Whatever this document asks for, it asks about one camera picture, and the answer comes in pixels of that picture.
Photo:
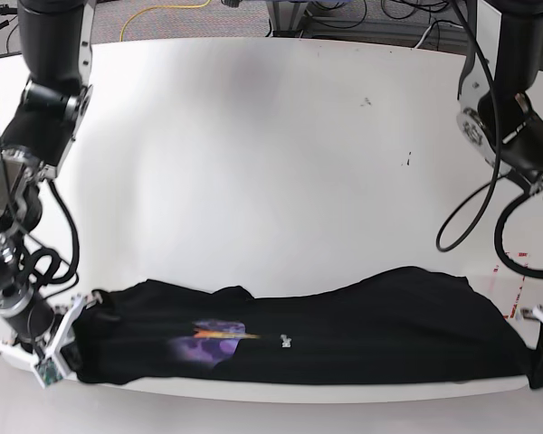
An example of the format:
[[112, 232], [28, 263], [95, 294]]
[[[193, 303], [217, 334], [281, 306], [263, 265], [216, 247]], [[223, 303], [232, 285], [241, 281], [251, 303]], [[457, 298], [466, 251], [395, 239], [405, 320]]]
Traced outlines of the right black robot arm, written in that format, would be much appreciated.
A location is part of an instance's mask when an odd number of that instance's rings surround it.
[[53, 188], [91, 102], [93, 1], [22, 1], [21, 54], [29, 71], [13, 119], [0, 128], [0, 317], [14, 341], [0, 343], [35, 373], [70, 373], [81, 358], [72, 325], [79, 310], [55, 310], [42, 291], [79, 280], [79, 233], [71, 256], [26, 242], [42, 218], [42, 186]]

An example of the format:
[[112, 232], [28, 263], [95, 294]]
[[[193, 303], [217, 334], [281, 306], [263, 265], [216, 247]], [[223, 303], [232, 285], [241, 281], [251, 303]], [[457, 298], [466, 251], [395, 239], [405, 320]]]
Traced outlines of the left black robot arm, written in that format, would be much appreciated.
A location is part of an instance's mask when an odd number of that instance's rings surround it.
[[543, 119], [528, 91], [543, 55], [543, 1], [469, 1], [464, 9], [450, 3], [468, 45], [458, 81], [457, 124], [464, 137], [492, 168], [480, 209], [463, 233], [440, 252], [457, 248], [487, 210], [497, 182], [516, 184], [520, 195], [501, 212], [493, 245], [500, 262], [525, 277], [543, 280], [543, 269], [512, 259], [503, 246], [505, 225], [522, 204], [543, 193]]

